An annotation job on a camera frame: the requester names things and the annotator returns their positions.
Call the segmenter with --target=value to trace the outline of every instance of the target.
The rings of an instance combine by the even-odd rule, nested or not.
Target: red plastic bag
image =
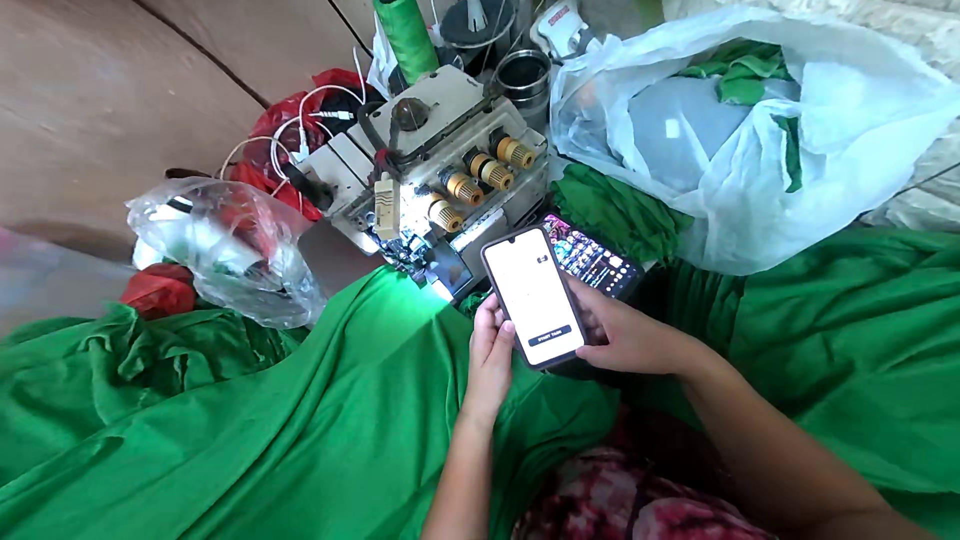
[[[362,84],[356,73],[340,68],[327,69],[325,72],[315,75],[312,79],[316,85],[315,87],[339,85],[355,90],[358,94],[360,85]],[[321,90],[307,98],[303,104],[303,129],[306,132],[306,142],[310,152],[323,146],[326,143],[327,135],[326,132],[317,125],[320,119],[308,116],[307,114],[319,110],[324,99],[331,91],[335,92],[339,90],[335,88]],[[306,94],[306,91],[297,92],[270,106],[269,109],[260,115],[256,123],[253,124],[250,136],[273,136],[277,128],[287,120],[297,116],[300,112],[300,100],[303,99],[303,96]],[[291,151],[296,151],[300,148],[300,130],[298,126],[299,122],[292,122],[280,132],[277,137],[280,143]],[[230,173],[230,179],[253,185],[267,193],[276,191],[277,187],[282,183],[282,179],[278,176],[271,164],[270,148],[271,141],[269,140],[257,140],[244,147],[243,159],[237,166],[233,167]],[[276,159],[281,165],[288,161],[286,153],[279,149],[277,149]],[[283,203],[299,211],[303,214],[303,217],[310,221],[317,221],[323,217],[320,211],[314,207],[310,201],[302,198],[300,193],[289,183],[284,184],[279,191],[276,191],[276,197]]]
[[[140,270],[120,296],[120,302],[133,307],[148,321],[193,311],[197,293],[193,273],[179,264],[158,262]]]

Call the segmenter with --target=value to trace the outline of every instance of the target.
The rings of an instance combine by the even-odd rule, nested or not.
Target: phone screen
[[[514,321],[520,347],[533,366],[585,344],[551,249],[537,228],[484,250],[500,303]]]
[[[543,227],[561,268],[605,295],[616,298],[637,277],[639,268],[556,215],[546,214]]]

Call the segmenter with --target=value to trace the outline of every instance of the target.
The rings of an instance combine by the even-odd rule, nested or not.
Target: smartphone
[[[543,227],[494,240],[480,256],[527,365],[542,370],[576,357],[584,327]]]
[[[542,226],[560,267],[606,296],[628,297],[643,278],[639,265],[575,230],[556,214],[543,216]]]

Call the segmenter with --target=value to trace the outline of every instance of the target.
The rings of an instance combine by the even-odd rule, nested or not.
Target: patterned clothing
[[[601,447],[546,480],[514,540],[771,540],[731,504],[650,474],[645,459]]]

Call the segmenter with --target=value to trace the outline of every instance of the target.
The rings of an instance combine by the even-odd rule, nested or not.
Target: sewing machine
[[[448,299],[464,298],[486,277],[480,248],[534,218],[546,193],[545,138],[509,99],[451,66],[357,116],[297,165],[329,203],[327,223],[315,226],[324,232],[300,241],[308,264],[337,231]]]

